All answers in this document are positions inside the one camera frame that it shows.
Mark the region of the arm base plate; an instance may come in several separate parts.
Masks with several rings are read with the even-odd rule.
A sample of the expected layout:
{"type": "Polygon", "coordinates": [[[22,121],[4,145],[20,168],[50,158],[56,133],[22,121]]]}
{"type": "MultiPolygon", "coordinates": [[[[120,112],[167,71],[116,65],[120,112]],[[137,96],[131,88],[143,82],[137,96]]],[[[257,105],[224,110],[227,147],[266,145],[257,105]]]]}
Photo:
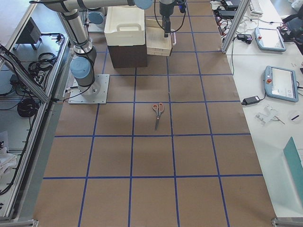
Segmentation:
{"type": "Polygon", "coordinates": [[[84,92],[86,88],[78,88],[78,83],[74,79],[73,86],[76,86],[76,88],[71,90],[72,98],[68,99],[68,103],[71,105],[106,104],[109,80],[109,74],[97,74],[95,82],[84,92]]]}
{"type": "Polygon", "coordinates": [[[105,29],[105,23],[103,24],[90,23],[88,27],[90,33],[103,33],[104,29],[105,29]]]}

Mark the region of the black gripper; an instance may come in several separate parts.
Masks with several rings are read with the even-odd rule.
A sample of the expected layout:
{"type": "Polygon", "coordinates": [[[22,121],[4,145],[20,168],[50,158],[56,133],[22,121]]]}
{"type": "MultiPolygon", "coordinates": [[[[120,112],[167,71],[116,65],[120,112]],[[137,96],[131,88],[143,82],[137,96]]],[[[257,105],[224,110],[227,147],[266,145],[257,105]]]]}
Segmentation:
{"type": "Polygon", "coordinates": [[[165,16],[172,15],[176,5],[176,0],[159,0],[159,13],[162,15],[162,27],[165,38],[171,33],[171,22],[170,20],[165,20],[165,16]]]}

